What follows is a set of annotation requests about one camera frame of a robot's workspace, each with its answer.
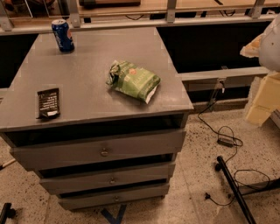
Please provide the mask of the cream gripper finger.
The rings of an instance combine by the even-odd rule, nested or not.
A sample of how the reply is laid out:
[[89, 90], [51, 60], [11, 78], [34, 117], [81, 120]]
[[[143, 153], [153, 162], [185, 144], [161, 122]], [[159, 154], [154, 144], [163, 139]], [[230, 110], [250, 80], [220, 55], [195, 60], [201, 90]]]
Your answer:
[[251, 83], [244, 118], [262, 126], [271, 114], [280, 109], [280, 73], [269, 72], [265, 77], [255, 77]]
[[254, 58], [254, 57], [258, 58], [262, 36], [263, 36], [262, 34], [258, 35], [250, 43], [245, 45], [241, 49], [240, 55], [247, 58]]

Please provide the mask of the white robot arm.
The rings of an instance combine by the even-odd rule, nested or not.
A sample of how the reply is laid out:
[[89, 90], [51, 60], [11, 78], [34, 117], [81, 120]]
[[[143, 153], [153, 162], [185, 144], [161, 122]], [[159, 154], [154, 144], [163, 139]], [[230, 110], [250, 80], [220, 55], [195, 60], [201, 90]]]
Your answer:
[[267, 26], [262, 34], [245, 45], [240, 55], [257, 57], [259, 64], [269, 72], [260, 80], [253, 100], [249, 101], [245, 120], [262, 126], [270, 115], [280, 108], [280, 15]]

